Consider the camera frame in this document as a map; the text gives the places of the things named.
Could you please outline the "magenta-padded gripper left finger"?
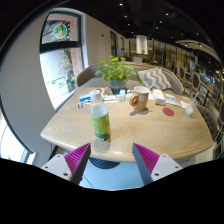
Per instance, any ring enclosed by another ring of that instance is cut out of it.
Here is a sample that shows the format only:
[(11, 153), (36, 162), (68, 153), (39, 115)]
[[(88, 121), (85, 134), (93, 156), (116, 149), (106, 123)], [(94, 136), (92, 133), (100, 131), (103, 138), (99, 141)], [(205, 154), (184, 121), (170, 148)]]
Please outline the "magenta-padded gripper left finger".
[(91, 144), (87, 143), (65, 155), (55, 155), (42, 169), (79, 185), (90, 154)]

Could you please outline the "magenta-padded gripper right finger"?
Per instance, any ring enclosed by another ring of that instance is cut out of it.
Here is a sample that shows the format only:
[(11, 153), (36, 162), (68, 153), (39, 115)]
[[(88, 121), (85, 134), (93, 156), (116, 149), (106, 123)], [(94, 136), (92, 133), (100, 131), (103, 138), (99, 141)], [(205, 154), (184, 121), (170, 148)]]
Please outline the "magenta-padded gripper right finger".
[(133, 144), (132, 153), (145, 185), (182, 169), (182, 167), (167, 154), (159, 155), (137, 143)]

